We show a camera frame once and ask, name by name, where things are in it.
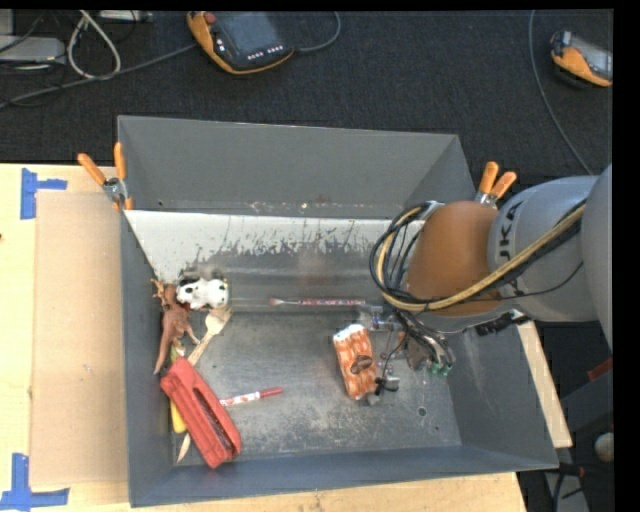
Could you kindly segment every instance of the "black carpet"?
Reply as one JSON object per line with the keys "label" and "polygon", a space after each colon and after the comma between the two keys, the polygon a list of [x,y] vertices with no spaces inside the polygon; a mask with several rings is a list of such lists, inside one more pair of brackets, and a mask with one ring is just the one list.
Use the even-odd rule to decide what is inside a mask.
{"label": "black carpet", "polygon": [[[41,11],[15,14],[21,35]],[[112,165],[122,114],[457,134],[476,185],[488,160],[518,173],[509,194],[597,175],[612,162],[613,86],[563,79],[550,39],[570,30],[612,52],[613,9],[340,12],[331,45],[242,77],[194,46],[185,17],[154,11],[152,23],[101,21],[124,70],[190,47],[109,80],[76,86],[70,84],[81,78],[69,66],[0,67],[0,162],[74,164],[86,152],[98,165]],[[78,20],[77,11],[46,11],[34,35],[66,43]],[[287,12],[278,13],[277,24],[287,42],[305,48],[328,41],[337,19],[330,11]],[[112,69],[111,53],[93,30],[75,55],[85,72]],[[42,89],[50,92],[29,96]],[[203,148],[212,161],[217,150]],[[610,355],[598,325],[540,325],[540,333],[560,398],[588,382],[586,372]],[[612,473],[598,485],[584,482],[595,489],[585,495],[597,496],[591,512],[613,510]],[[531,480],[536,476],[521,475],[529,512],[550,510],[549,490]]]}

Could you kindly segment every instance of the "small orange object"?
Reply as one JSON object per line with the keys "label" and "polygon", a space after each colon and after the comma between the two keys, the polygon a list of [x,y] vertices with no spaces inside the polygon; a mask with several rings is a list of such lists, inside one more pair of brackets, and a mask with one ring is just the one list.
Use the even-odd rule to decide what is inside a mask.
{"label": "small orange object", "polygon": [[376,360],[367,329],[361,324],[351,324],[333,336],[333,346],[347,395],[360,400],[376,389]]}

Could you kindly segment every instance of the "toy dinosaur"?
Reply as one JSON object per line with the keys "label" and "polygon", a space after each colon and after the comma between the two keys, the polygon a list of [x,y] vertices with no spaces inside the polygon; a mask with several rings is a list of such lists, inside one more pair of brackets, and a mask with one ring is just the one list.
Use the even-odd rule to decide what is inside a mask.
{"label": "toy dinosaur", "polygon": [[176,302],[176,287],[172,284],[165,285],[156,279],[151,279],[156,285],[157,292],[153,297],[160,299],[162,313],[162,336],[160,338],[160,350],[156,361],[153,374],[160,372],[167,356],[169,355],[169,347],[173,344],[176,348],[182,347],[180,338],[188,334],[195,345],[200,341],[193,334],[191,324],[189,323],[189,312]]}

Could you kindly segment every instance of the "toy cow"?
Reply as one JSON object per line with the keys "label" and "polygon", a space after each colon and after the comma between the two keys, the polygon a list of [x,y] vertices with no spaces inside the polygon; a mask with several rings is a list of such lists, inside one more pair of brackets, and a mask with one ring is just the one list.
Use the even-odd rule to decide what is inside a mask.
{"label": "toy cow", "polygon": [[178,284],[176,299],[189,304],[193,310],[226,308],[229,306],[229,285],[223,279],[183,279]]}

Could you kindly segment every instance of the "yellow object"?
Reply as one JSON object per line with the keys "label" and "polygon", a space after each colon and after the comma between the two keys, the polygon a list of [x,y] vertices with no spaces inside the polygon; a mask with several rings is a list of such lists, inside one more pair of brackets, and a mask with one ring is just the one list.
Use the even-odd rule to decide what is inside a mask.
{"label": "yellow object", "polygon": [[[179,355],[180,354],[178,354],[176,347],[171,345],[171,354],[169,356],[171,358],[171,362],[173,363]],[[180,411],[178,411],[176,404],[173,403],[173,400],[169,402],[169,407],[171,410],[171,424],[173,425],[173,431],[176,434],[182,434],[183,432],[186,432],[187,425],[182,419],[182,416],[180,415]]]}

